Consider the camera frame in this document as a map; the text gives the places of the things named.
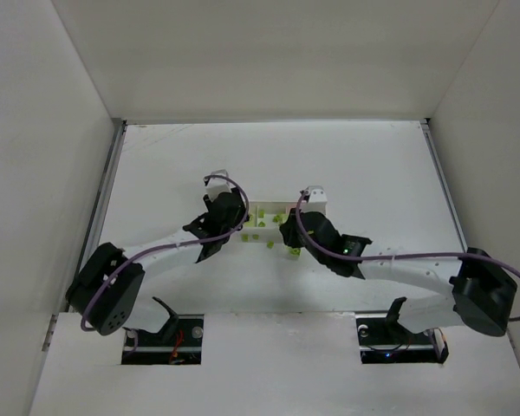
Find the large green lego block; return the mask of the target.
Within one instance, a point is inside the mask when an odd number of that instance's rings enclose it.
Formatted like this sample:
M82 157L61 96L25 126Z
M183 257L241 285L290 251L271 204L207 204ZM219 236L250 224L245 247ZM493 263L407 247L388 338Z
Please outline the large green lego block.
M300 257L301 253L302 253L302 249L301 248L288 247L286 256L289 259L296 260L296 259L298 259Z

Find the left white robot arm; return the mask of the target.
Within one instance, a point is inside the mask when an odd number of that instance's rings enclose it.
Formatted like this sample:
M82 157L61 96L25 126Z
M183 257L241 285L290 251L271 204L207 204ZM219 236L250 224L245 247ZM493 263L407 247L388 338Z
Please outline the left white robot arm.
M168 237L131 250L112 243L96 248L65 295L81 315L83 331L107 336L123 328L162 341L174 335L179 320L174 310L157 296L140 301L140 290L168 270L218 254L248 220L250 202L237 188L204 196L204 202L205 213Z

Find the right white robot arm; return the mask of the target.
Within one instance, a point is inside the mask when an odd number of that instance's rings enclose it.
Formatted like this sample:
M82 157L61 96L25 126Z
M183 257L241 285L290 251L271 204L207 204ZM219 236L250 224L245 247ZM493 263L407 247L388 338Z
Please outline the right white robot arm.
M320 212L291 211L280 225L285 245L306 249L338 276L389 281L430 291L422 298L395 299L387 322L412 334L465 325L488 336L505 335L517 284L485 252L441 258L409 258L367 237L341 234Z

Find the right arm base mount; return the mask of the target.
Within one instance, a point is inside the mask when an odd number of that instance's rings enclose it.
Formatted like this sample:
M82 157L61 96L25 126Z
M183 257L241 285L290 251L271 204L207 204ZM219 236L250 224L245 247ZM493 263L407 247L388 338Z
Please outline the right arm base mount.
M405 297L395 299L387 312L359 313L355 325L362 364L444 364L449 348L440 328L414 334L398 323Z

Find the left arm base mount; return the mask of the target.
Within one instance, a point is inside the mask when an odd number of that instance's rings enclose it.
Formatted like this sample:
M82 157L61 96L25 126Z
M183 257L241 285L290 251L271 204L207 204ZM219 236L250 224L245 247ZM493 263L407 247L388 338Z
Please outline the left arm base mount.
M205 329L205 316L178 314L157 296L146 309L162 324L157 332L143 328L125 328L126 335L121 364L128 366L194 366L200 365Z

